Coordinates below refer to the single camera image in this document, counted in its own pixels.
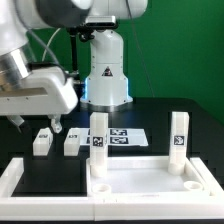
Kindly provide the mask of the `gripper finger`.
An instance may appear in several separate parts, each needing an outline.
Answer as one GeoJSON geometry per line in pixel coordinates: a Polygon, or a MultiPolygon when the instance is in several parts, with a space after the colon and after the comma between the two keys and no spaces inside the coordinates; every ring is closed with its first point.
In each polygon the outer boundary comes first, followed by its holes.
{"type": "Polygon", "coordinates": [[[19,115],[8,116],[7,119],[17,128],[19,132],[22,132],[22,125],[24,124],[24,119],[19,115]]]}
{"type": "Polygon", "coordinates": [[[51,121],[51,127],[55,133],[60,133],[62,131],[62,125],[60,122],[60,115],[49,115],[48,118],[51,121]]]}

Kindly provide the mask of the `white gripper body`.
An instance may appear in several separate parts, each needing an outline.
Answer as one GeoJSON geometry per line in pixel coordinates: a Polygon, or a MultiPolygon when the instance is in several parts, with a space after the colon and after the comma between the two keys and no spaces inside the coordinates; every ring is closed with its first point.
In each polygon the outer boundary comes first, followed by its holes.
{"type": "Polygon", "coordinates": [[[0,92],[0,116],[69,114],[78,103],[72,79],[65,79],[60,68],[34,70],[22,85],[0,92]]]}

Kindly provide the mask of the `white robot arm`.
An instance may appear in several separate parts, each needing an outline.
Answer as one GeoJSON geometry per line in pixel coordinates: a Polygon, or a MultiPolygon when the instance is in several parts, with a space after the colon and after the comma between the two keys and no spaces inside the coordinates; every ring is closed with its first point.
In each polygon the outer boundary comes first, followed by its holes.
{"type": "Polygon", "coordinates": [[[130,103],[123,40],[114,30],[118,19],[138,18],[147,5],[148,0],[0,0],[0,116],[21,127],[23,116],[46,115],[58,133],[60,117],[79,102],[109,109],[130,103]],[[93,68],[82,98],[56,58],[35,60],[27,36],[47,28],[88,36],[93,68]]]}

